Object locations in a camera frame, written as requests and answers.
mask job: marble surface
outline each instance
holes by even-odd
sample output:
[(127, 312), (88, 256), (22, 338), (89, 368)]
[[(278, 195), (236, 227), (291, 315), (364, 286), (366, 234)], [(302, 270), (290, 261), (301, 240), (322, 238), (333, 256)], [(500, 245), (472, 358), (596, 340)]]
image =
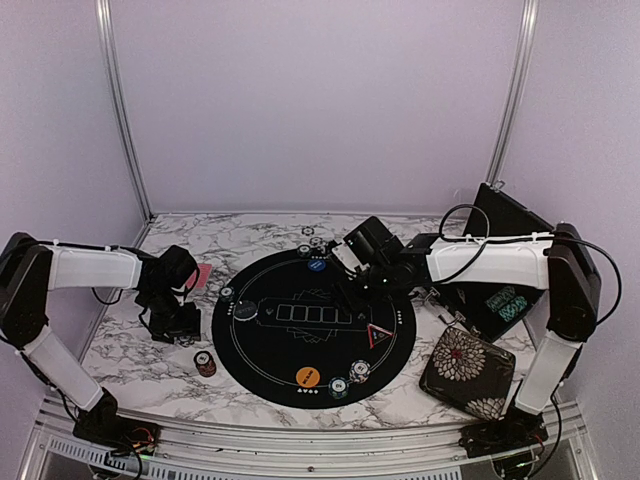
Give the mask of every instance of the marble surface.
[[(213, 265), (204, 289), (190, 299), (202, 309), (203, 340), (189, 347), (152, 342), (139, 324), (140, 308), (134, 292), (109, 308), (84, 359), (88, 371), (127, 409), (175, 418), (243, 426), (310, 429), (396, 428), (465, 422), (471, 419), (426, 395), (418, 379), (445, 325), (437, 318), (444, 310), (430, 305), (421, 294), (413, 300), (417, 338), (401, 373), (384, 389), (355, 404), (327, 410), (283, 407), (252, 394), (224, 369), (211, 341), (211, 316), (218, 290), (238, 271), (271, 253), (307, 243), (303, 227), (314, 236), (340, 239), (366, 217), (357, 215), (238, 214), (161, 215), (142, 249), (160, 254), (172, 244), (188, 248), (199, 263)], [(434, 232), (432, 217), (381, 217), (405, 243), (417, 233)], [(461, 224), (451, 221), (450, 228)], [(535, 354), (522, 324), (497, 342), (516, 355), (519, 381)], [(196, 351), (213, 353), (218, 372), (200, 376), (193, 364)]]

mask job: poker mat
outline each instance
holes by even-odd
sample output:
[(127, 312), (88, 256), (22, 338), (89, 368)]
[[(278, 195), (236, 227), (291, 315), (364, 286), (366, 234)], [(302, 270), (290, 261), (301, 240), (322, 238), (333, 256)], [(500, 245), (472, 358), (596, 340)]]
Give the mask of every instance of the poker mat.
[(415, 341), (409, 299), (376, 301), (354, 315), (337, 309), (331, 286), (344, 277), (323, 250), (301, 246), (258, 260), (221, 290), (213, 312), (227, 371), (287, 407), (332, 408), (373, 395), (400, 373)]

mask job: brown floral pouch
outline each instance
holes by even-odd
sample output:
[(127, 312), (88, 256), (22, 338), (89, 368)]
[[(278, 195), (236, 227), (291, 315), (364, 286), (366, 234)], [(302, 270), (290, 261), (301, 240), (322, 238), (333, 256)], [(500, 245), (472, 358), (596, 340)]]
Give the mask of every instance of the brown floral pouch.
[(449, 327), (427, 362), (420, 388), (483, 420), (498, 420), (507, 401), (516, 357)]

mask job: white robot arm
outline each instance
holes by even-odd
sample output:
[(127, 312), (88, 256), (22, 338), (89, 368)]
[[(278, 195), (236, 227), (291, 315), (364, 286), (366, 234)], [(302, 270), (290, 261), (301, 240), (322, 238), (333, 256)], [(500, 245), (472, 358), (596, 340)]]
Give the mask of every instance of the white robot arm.
[(34, 372), (79, 409), (74, 434), (117, 446), (141, 423), (116, 415), (117, 402), (64, 346), (45, 314), (48, 291), (71, 287), (137, 290), (136, 303), (151, 311), (145, 324), (158, 341), (199, 338), (200, 311), (184, 303), (187, 280), (198, 270), (183, 248), (172, 246), (159, 258), (135, 249), (39, 242), (15, 234), (0, 257), (0, 330), (6, 343)]
[[(573, 226), (559, 224), (553, 233), (519, 237), (420, 234), (405, 246), (379, 219), (371, 217), (349, 233), (344, 243), (332, 245), (331, 252), (349, 280), (336, 286), (341, 304), (348, 309), (357, 310), (372, 295), (405, 295), (418, 286), (450, 282), (549, 290), (547, 333), (507, 412), (511, 420), (517, 417), (520, 427), (526, 424), (536, 429), (542, 425), (541, 412), (596, 328), (601, 281), (581, 242)], [(488, 443), (499, 441), (494, 437)], [(467, 450), (470, 456), (478, 452)]]

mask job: lavender backdrop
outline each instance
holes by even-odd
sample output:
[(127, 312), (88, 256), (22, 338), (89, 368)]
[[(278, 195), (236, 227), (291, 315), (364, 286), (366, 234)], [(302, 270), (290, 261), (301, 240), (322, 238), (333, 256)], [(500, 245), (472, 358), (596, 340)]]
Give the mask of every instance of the lavender backdrop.
[[(93, 2), (0, 2), (0, 248), (37, 238), (129, 243), (142, 226), (100, 53)], [(76, 353), (96, 318), (86, 291), (48, 315)], [(0, 345), (0, 465), (15, 478), (43, 388)]]
[(484, 179), (521, 1), (112, 4), (156, 211), (442, 212)]
[[(640, 472), (640, 3), (543, 0), (528, 84), (503, 178), (550, 221), (574, 223), (625, 279), (619, 313), (589, 340), (577, 394), (602, 478)], [(606, 262), (603, 313), (615, 283)]]

